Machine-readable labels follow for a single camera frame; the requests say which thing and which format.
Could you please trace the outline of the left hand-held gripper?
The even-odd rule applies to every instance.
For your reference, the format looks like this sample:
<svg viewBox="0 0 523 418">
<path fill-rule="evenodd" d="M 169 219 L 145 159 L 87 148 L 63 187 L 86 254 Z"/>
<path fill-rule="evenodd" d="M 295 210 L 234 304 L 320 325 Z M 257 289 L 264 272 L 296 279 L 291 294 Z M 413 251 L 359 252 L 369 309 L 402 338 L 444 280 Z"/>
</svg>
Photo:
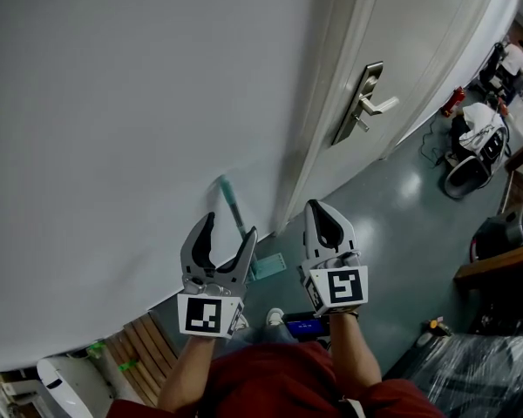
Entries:
<svg viewBox="0 0 523 418">
<path fill-rule="evenodd" d="M 180 249 L 183 292 L 177 295 L 183 334 L 230 339 L 244 309 L 246 279 L 258 240 L 253 226 L 234 256 L 216 268 L 210 259 L 215 213 L 193 227 Z"/>
</svg>

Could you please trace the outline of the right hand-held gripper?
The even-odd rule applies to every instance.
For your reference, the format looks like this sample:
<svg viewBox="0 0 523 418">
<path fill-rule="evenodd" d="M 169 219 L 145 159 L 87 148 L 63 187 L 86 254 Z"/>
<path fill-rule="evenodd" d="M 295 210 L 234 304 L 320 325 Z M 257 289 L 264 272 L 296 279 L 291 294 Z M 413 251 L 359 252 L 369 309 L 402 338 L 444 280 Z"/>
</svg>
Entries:
<svg viewBox="0 0 523 418">
<path fill-rule="evenodd" d="M 352 224 L 334 207 L 311 199 L 304 208 L 305 260 L 302 285 L 315 317 L 354 313 L 369 300 L 368 267 L 360 262 Z"/>
</svg>

